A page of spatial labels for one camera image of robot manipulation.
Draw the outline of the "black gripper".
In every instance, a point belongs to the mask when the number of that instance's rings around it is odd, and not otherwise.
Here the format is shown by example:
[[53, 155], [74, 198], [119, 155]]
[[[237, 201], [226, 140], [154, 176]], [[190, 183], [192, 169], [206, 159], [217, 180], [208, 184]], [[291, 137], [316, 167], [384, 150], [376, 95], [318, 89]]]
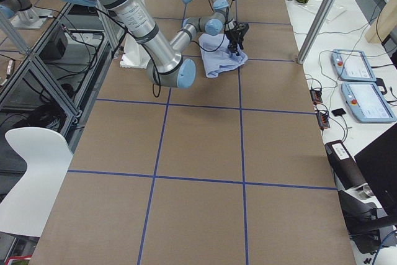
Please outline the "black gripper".
[[240, 56], [238, 46], [241, 47], [243, 44], [243, 32], [244, 30], [240, 27], [226, 31], [226, 37], [229, 40], [228, 50], [236, 56]]

